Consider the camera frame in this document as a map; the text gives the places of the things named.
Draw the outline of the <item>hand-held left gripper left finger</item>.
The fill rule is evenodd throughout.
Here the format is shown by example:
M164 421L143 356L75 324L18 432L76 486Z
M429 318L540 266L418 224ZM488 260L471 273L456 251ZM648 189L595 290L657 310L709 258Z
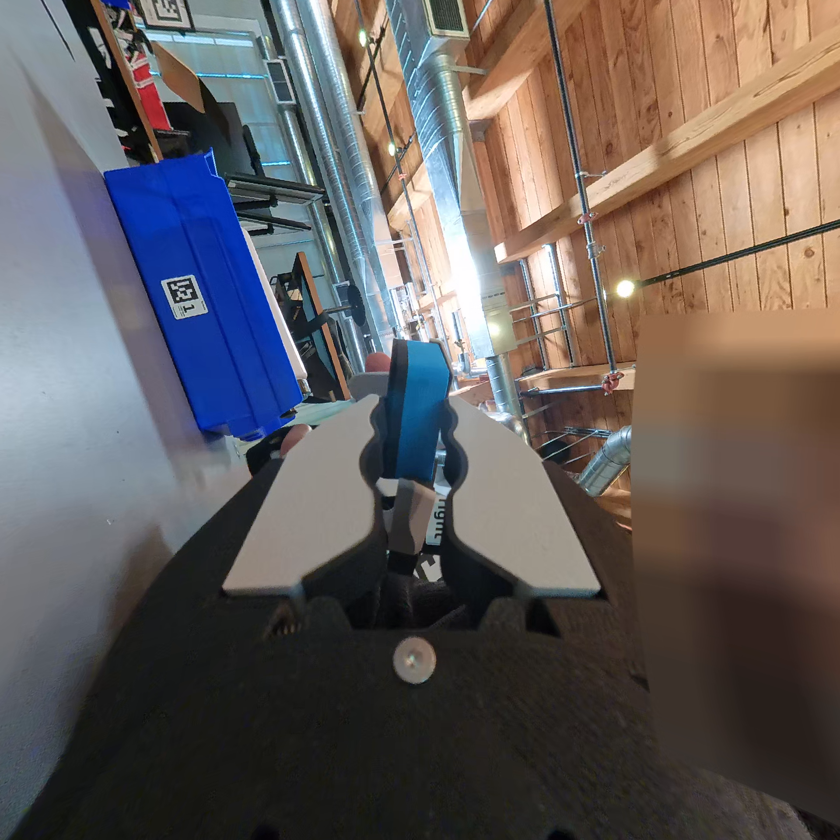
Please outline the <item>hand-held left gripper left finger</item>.
M329 596L346 606L387 566L382 399L367 395L284 458L223 583L230 596Z

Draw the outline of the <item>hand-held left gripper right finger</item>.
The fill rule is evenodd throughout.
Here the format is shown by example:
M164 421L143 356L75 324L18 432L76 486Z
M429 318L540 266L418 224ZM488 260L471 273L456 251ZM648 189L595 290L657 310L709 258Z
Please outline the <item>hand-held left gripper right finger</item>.
M541 458L460 397L442 413L444 581L469 607L498 597L591 598L599 582Z

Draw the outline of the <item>blue black foam block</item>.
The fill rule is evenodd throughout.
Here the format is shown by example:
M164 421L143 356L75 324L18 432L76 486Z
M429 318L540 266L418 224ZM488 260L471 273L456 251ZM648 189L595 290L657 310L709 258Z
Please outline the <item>blue black foam block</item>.
M436 342L396 339L385 406L383 477L431 481L452 371Z

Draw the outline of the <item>blue plastic bin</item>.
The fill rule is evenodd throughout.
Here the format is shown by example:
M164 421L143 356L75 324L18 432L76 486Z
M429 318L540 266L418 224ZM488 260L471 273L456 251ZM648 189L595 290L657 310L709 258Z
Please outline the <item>blue plastic bin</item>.
M104 181L196 425L246 442L277 431L299 378L214 154Z

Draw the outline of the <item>person's right hand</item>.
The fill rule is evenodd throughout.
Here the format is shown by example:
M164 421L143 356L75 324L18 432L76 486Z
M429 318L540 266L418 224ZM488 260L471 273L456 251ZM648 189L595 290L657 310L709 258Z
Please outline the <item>person's right hand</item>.
M390 373L392 359L382 352L370 354L364 364L364 373ZM308 436L316 427L325 421L336 417L341 412L355 404L356 401L350 397L345 401L330 403L303 403L297 409L296 418L288 427L282 429L279 450L273 459L284 459L289 452Z

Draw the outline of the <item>wooden edged table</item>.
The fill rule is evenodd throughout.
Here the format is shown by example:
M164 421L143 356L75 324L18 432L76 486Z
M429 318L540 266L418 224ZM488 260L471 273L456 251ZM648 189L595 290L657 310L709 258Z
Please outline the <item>wooden edged table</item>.
M324 307L303 252L295 256L287 283L290 327L308 373L313 396L328 402L350 399L343 355L334 335L332 315Z

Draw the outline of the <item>framed marker poster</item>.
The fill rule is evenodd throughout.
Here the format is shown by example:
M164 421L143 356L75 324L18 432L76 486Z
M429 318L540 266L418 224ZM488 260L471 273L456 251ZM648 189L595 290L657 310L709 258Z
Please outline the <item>framed marker poster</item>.
M145 27L174 31L193 32L195 25L188 1L137 1L136 7Z

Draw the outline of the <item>silver flexible duct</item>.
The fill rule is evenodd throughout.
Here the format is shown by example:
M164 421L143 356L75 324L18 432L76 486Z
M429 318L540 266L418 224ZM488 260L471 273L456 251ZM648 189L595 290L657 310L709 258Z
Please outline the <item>silver flexible duct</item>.
M632 432L632 426L626 425L611 433L578 475L576 483L589 497L602 496L629 467L632 455Z

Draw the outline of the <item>silver ventilation duct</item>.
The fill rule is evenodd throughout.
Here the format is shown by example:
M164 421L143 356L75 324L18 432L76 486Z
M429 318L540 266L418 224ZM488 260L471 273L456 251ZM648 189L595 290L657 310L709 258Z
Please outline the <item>silver ventilation duct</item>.
M463 3L387 1L385 8L470 347L486 363L497 409L524 425L509 359L517 339L457 69L469 41Z

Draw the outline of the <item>silver spiral duct pipes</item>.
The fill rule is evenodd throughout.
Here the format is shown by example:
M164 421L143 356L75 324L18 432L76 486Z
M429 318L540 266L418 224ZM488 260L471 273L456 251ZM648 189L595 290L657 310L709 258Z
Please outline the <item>silver spiral duct pipes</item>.
M403 325L392 289L403 285L329 3L272 1L280 42L334 216L363 293L374 346L392 351Z

